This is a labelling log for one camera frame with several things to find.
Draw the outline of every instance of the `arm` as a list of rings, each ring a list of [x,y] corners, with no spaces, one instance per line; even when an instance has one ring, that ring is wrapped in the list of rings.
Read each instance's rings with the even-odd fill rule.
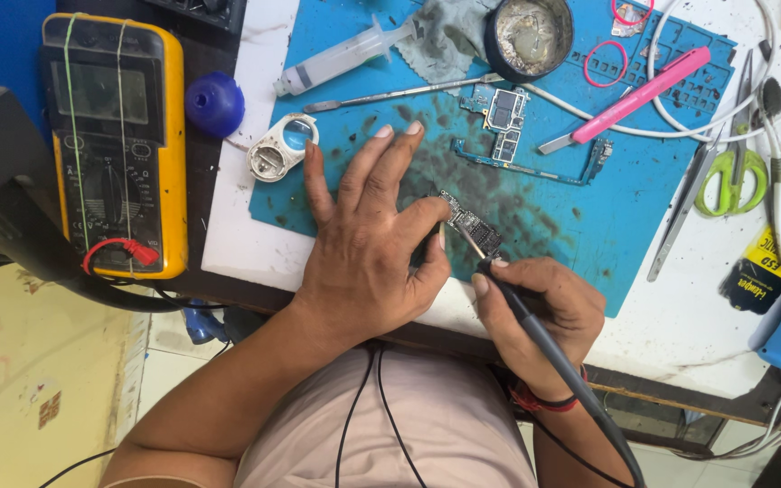
[[[382,127],[327,190],[324,158],[306,145],[304,181],[319,235],[291,305],[230,352],[201,367],[159,401],[116,449],[102,486],[170,476],[230,487],[243,452],[283,395],[350,347],[425,312],[450,275],[444,242],[411,253],[448,204],[424,198],[396,212],[399,181],[423,138],[413,123],[396,140]]]
[[[536,312],[572,364],[580,367],[604,325],[605,299],[589,283],[550,258],[507,263],[494,261],[496,278],[542,294]],[[538,398],[563,401],[571,391],[559,374],[526,335],[505,302],[502,292],[482,274],[472,277],[478,296],[478,315],[487,328],[505,364]],[[571,451],[606,474],[631,483],[620,454],[580,404],[565,413],[539,410],[536,418]],[[537,426],[533,447],[540,486],[613,487],[577,462]]]

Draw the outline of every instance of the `multimeter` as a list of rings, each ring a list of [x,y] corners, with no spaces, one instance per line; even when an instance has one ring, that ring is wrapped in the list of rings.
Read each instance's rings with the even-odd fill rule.
[[[47,17],[42,37],[65,237],[80,254],[125,238],[160,256],[142,265],[106,246],[93,254],[100,274],[176,276],[188,259],[179,41],[146,23],[84,14]]]

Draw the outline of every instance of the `hand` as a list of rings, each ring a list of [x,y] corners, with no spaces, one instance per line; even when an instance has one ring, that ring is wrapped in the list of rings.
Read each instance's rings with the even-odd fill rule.
[[[604,296],[574,271],[550,258],[493,261],[490,271],[503,282],[543,294],[545,306],[534,312],[571,363],[580,369],[604,326]],[[571,397],[571,390],[520,327],[495,283],[476,273],[472,285],[478,297],[478,317],[511,371],[540,399],[563,401]]]
[[[409,273],[412,252],[437,222],[450,218],[448,203],[426,197],[396,212],[399,182],[421,139],[418,121],[396,140],[389,125],[378,129],[339,182],[338,202],[327,190],[321,150],[306,143],[303,176],[319,235],[292,305],[347,347],[426,312],[450,276],[442,233],[427,243],[418,271]]]

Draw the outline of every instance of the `white table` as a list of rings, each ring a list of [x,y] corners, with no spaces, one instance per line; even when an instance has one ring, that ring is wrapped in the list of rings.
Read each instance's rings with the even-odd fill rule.
[[[781,0],[772,2],[772,8],[780,23],[773,74],[781,83]],[[246,7],[234,76],[246,103],[244,122],[232,136],[239,144],[249,146],[269,127],[275,101],[272,83],[282,71],[297,9],[298,0],[252,0]],[[675,15],[737,42],[734,63],[738,67],[746,50],[764,38],[764,20],[753,0],[696,0],[679,6]],[[755,66],[754,76],[759,73]],[[738,79],[734,76],[717,117],[734,107]],[[769,161],[763,138],[751,141],[750,149]],[[251,219],[254,178],[245,167],[244,155],[223,143],[201,268],[295,291],[314,238]],[[708,219],[693,212],[659,279],[647,283],[646,274],[665,231],[663,222],[619,315],[607,320],[587,363],[726,398],[750,391],[767,368],[753,349],[781,316],[781,301],[762,318],[732,309],[717,288],[765,222],[765,205],[728,219]],[[452,278],[418,322],[487,338],[473,301],[471,285]]]

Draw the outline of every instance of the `green scissors handle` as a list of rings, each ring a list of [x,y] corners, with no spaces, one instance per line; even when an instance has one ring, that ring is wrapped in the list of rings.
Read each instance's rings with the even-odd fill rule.
[[[745,214],[764,200],[767,193],[767,166],[765,165],[765,160],[761,159],[761,156],[754,151],[747,150],[743,156],[743,164],[740,167],[738,181],[732,184],[733,166],[733,151],[725,151],[716,156],[710,171],[704,179],[704,184],[701,185],[701,189],[695,197],[695,206],[698,207],[701,214],[710,217],[720,217],[725,214]],[[747,203],[740,206],[740,192],[743,189],[743,179],[747,170],[752,171],[755,176],[755,193]],[[707,185],[710,183],[710,178],[716,174],[721,175],[719,206],[710,208],[704,203],[704,193]]]

